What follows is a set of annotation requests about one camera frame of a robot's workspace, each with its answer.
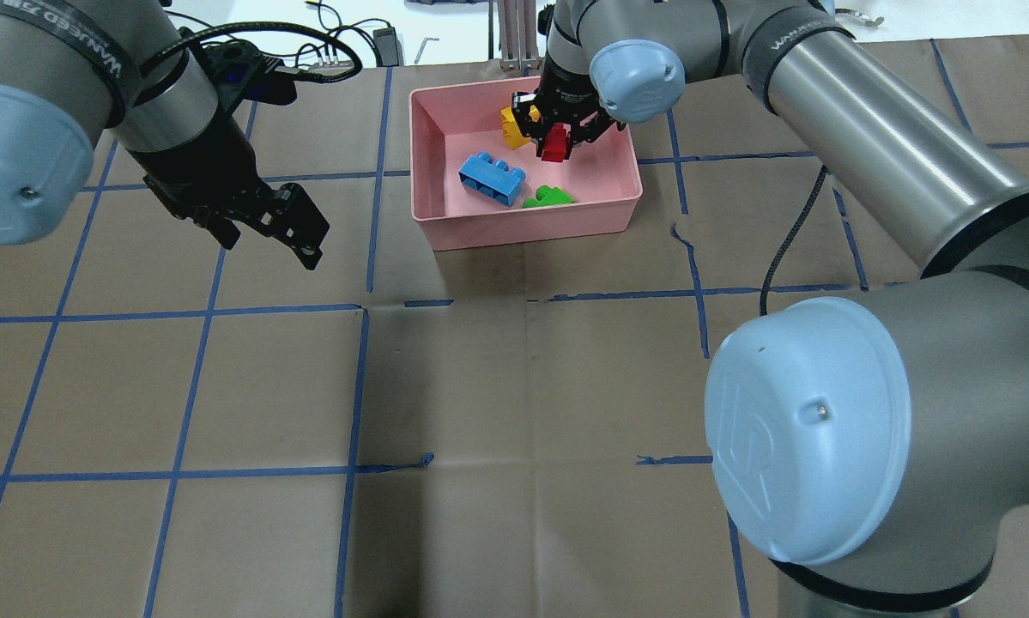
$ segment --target silver arm segment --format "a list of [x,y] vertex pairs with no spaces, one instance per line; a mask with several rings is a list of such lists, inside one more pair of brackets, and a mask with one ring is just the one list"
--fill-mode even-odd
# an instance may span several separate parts
[[[0,3],[0,244],[34,242],[59,225],[90,175],[102,130],[112,128],[174,218],[191,219],[224,249],[244,223],[314,269],[324,216],[299,184],[263,183],[232,113],[245,98],[289,105],[294,80],[345,79],[360,60],[297,24],[228,24],[209,34],[250,29],[322,39],[354,68],[289,73],[246,40],[201,46],[209,35],[182,38],[158,0]],[[24,54],[32,62],[19,62]]]
[[[671,67],[684,80],[669,83]],[[988,576],[1001,516],[1029,504],[1029,179],[804,0],[561,0],[537,98],[589,79],[606,113],[639,122],[683,81],[741,73],[925,281],[806,301],[729,337],[706,388],[717,484],[741,532],[783,560],[782,618],[947,615]],[[831,355],[876,357],[855,375],[906,407],[893,395],[876,410],[839,371],[800,372]],[[802,425],[816,402],[821,423]],[[854,434],[866,414],[906,429]],[[879,459],[831,460],[831,435]],[[875,465],[896,473],[871,494],[856,478]],[[829,520],[801,529],[815,515],[801,496]],[[858,520],[847,505],[862,501]]]

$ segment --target metal bracket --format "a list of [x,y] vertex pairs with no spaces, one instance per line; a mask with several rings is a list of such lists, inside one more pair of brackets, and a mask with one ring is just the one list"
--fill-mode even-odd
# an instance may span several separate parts
[[880,24],[884,24],[884,17],[874,19],[854,8],[837,8],[836,14],[852,16],[866,28],[878,28]]
[[239,221],[289,247],[309,270],[314,270],[319,258],[323,257],[319,246],[330,230],[330,224],[299,184],[285,183],[274,190],[259,181],[254,187],[204,205],[173,198],[152,176],[145,176],[144,181],[173,218],[193,220],[224,249],[233,249],[240,240],[240,227],[233,223]]
[[499,46],[502,46],[499,59],[502,70],[540,68],[534,0],[499,0]]
[[436,36],[424,36],[423,44],[419,46],[419,52],[417,52],[416,54],[415,64],[419,64],[419,60],[423,60],[423,50],[427,49],[427,43],[431,42],[431,40],[441,40],[441,39],[437,38]]

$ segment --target power adapter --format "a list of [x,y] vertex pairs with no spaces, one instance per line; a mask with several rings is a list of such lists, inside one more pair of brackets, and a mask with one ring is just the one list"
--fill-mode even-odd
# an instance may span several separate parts
[[395,35],[395,29],[380,28],[374,31],[374,43],[380,51],[380,66],[400,66],[403,64],[403,47]]

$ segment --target red lego brick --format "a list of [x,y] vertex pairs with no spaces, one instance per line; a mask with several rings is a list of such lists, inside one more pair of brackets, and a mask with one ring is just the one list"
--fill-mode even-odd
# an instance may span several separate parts
[[568,130],[562,124],[554,124],[545,136],[545,147],[541,149],[540,159],[551,163],[564,163],[568,158]]

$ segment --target black wire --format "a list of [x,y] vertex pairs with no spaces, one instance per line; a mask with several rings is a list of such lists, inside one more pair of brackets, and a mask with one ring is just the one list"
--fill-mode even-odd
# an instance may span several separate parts
[[369,50],[374,52],[374,60],[377,60],[377,66],[385,66],[384,59],[381,58],[380,49],[377,48],[377,42],[376,40],[374,40],[372,35],[369,35],[368,32],[361,30],[361,28],[358,28],[356,27],[356,25],[353,24],[341,25],[341,27],[329,30],[327,33],[333,36],[338,36],[343,32],[357,33],[357,35],[360,36],[360,38],[365,41],[365,45],[369,46]]
[[323,24],[323,10],[325,8],[334,14],[334,19],[339,21],[339,25],[343,25],[343,15],[339,14],[339,11],[334,10],[332,5],[324,4],[323,0],[305,0],[305,3],[315,7],[315,14],[317,14],[317,19],[319,20],[319,28],[330,30],[326,24]]
[[306,44],[303,44],[301,47],[299,47],[297,49],[297,52],[295,52],[295,54],[293,56],[293,66],[294,67],[298,68],[299,66],[301,66],[301,54],[303,54],[303,52],[305,52],[305,49],[307,47],[311,47],[315,51],[315,54],[319,58],[319,62],[321,62],[321,63],[323,62],[323,54],[322,54],[321,51],[319,51],[319,47],[317,46],[317,44],[315,44],[315,43],[306,43]]
[[757,295],[758,316],[766,316],[766,314],[769,314],[766,301],[770,296],[770,289],[773,286],[773,274],[776,272],[778,266],[781,265],[781,258],[784,257],[785,252],[788,251],[788,246],[791,246],[793,239],[796,238],[797,231],[800,231],[801,227],[804,227],[804,220],[808,219],[809,213],[812,212],[812,207],[815,206],[815,201],[819,198],[819,192],[823,189],[823,181],[826,179],[827,166],[823,165],[819,168],[819,176],[816,176],[815,184],[812,187],[812,194],[808,195],[808,201],[804,204],[804,210],[800,212],[800,216],[797,216],[796,222],[792,224],[792,228],[789,228],[788,235],[786,235],[784,242],[781,243],[781,247],[778,249],[777,254],[773,255],[773,262],[770,262],[770,269],[766,271],[766,279],[762,282],[762,290]]
[[148,75],[149,73],[152,73],[152,71],[157,67],[163,65],[165,62],[168,62],[168,59],[172,58],[172,56],[177,54],[194,43],[200,43],[202,40],[206,39],[216,38],[216,36],[223,36],[225,34],[237,32],[289,32],[303,34],[311,36],[312,39],[322,40],[322,42],[332,46],[334,49],[343,51],[343,54],[346,54],[346,58],[350,59],[350,62],[352,62],[353,65],[350,66],[349,70],[342,74],[327,75],[327,77],[323,80],[325,83],[342,81],[361,73],[361,59],[358,58],[357,52],[329,33],[319,32],[318,30],[315,30],[315,28],[309,28],[307,25],[299,24],[236,23],[217,25],[217,27],[207,28],[189,36],[184,36],[180,40],[176,40],[176,42],[171,43],[169,46],[164,47],[159,51],[154,52],[152,58],[145,60],[144,64],[141,65],[141,75]]
[[495,0],[488,0],[488,60],[495,59]]
[[390,21],[381,17],[366,17],[364,20],[359,21],[359,23],[353,23],[351,25],[361,25],[366,23],[382,23],[385,25],[386,28],[392,28],[392,23],[390,23]]
[[[188,20],[188,21],[191,21],[191,23],[198,24],[198,25],[202,25],[202,27],[205,27],[205,28],[213,28],[213,24],[209,24],[205,20],[199,20],[198,17],[196,17],[193,15],[188,15],[188,14],[181,13],[181,12],[178,12],[178,11],[169,11],[169,10],[166,10],[166,8],[165,8],[164,11],[166,13],[168,13],[168,15],[173,15],[173,16],[180,17],[180,19],[183,19],[183,20]],[[236,39],[236,37],[232,36],[232,35],[228,35],[228,39]]]

